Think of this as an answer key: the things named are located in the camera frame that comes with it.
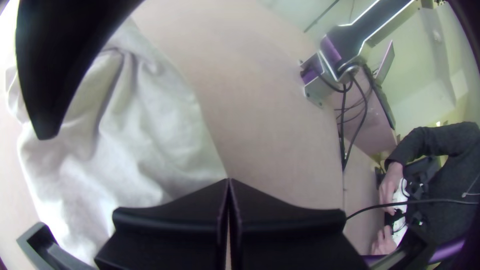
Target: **white wall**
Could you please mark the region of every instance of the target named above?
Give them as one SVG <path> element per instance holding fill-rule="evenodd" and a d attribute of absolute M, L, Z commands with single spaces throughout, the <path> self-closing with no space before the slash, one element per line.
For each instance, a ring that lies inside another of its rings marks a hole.
<path fill-rule="evenodd" d="M 321 0 L 259 0 L 304 30 L 332 2 Z M 307 35 L 320 40 L 334 25 L 356 18 L 375 0 L 342 0 Z M 402 136 L 454 116 L 480 122 L 480 76 L 466 39 L 449 5 L 422 9 L 372 49 L 368 64 L 378 67 L 390 41 L 395 60 L 383 83 Z M 468 96 L 467 102 L 459 102 Z"/>

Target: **purple strap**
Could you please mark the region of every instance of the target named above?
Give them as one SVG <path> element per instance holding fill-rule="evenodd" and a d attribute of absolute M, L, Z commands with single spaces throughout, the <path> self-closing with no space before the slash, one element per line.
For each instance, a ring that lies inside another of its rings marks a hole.
<path fill-rule="evenodd" d="M 459 253 L 464 246 L 464 242 L 465 239 L 462 237 L 439 245 L 428 263 L 436 264 Z M 385 257 L 385 255 L 365 255 L 362 257 L 368 265 L 372 265 Z"/>

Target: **purple accent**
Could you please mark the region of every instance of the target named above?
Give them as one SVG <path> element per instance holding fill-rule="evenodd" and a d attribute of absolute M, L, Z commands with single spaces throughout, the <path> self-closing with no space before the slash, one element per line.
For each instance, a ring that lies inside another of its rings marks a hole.
<path fill-rule="evenodd" d="M 311 81 L 315 80 L 315 78 L 318 77 L 318 74 L 322 74 L 324 72 L 324 69 L 322 68 L 322 64 L 320 63 L 320 58 L 319 57 L 314 57 L 313 56 L 308 59 L 309 62 L 305 63 L 304 67 L 306 70 L 303 72 L 301 75 L 301 79 L 303 80 L 303 83 L 305 85 L 309 84 Z"/>
<path fill-rule="evenodd" d="M 462 237 L 462 238 L 448 241 L 444 244 L 439 245 L 436 248 L 433 256 L 428 261 L 428 263 L 436 264 L 445 259 L 448 259 L 449 257 L 455 254 L 458 254 L 462 250 L 462 247 L 464 246 L 464 242 L 465 242 L 465 239 Z M 365 255 L 362 257 L 363 257 L 363 260 L 368 265 L 372 265 L 385 256 L 384 255 Z"/>
<path fill-rule="evenodd" d="M 305 85 L 308 85 L 311 81 L 315 80 L 317 78 L 317 73 L 313 70 L 309 70 L 308 72 L 305 72 L 302 76 L 301 79 L 303 80 L 303 83 Z"/>
<path fill-rule="evenodd" d="M 320 42 L 320 50 L 332 68 L 342 60 L 340 53 L 328 36 L 325 36 Z"/>

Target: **desk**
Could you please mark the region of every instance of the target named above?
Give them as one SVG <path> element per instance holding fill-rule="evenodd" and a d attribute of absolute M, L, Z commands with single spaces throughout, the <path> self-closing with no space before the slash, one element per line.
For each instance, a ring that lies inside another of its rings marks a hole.
<path fill-rule="evenodd" d="M 303 96 L 297 62 L 316 45 L 300 29 L 253 0 L 147 0 L 132 16 L 192 84 L 230 177 L 301 207 L 378 203 L 371 159 L 354 147 L 343 175 L 332 106 Z M 345 227 L 361 254 L 382 217 Z"/>

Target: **white cloth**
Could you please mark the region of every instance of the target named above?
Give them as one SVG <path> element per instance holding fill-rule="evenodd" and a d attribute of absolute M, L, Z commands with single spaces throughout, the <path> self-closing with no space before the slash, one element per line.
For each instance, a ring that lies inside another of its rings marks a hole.
<path fill-rule="evenodd" d="M 226 177 L 191 87 L 131 20 L 91 65 L 51 140 L 37 139 L 9 71 L 8 106 L 22 124 L 18 154 L 38 215 L 90 265 L 115 230 L 117 207 L 161 205 Z"/>
<path fill-rule="evenodd" d="M 397 190 L 393 194 L 393 198 L 392 198 L 393 203 L 403 203 L 409 200 L 409 198 L 407 197 L 409 196 L 409 194 L 405 190 L 406 187 L 407 187 L 407 180 L 405 178 L 402 178 L 400 183 L 398 184 Z M 406 213 L 407 205 L 397 205 L 397 206 L 394 206 L 393 209 L 395 210 L 398 209 L 402 213 Z M 407 220 L 405 219 L 405 217 L 402 217 L 393 223 L 392 230 L 394 231 L 394 233 L 392 234 L 392 238 L 397 247 L 400 245 L 400 242 L 402 241 L 405 233 L 407 232 L 408 227 L 406 225 L 406 222 Z"/>

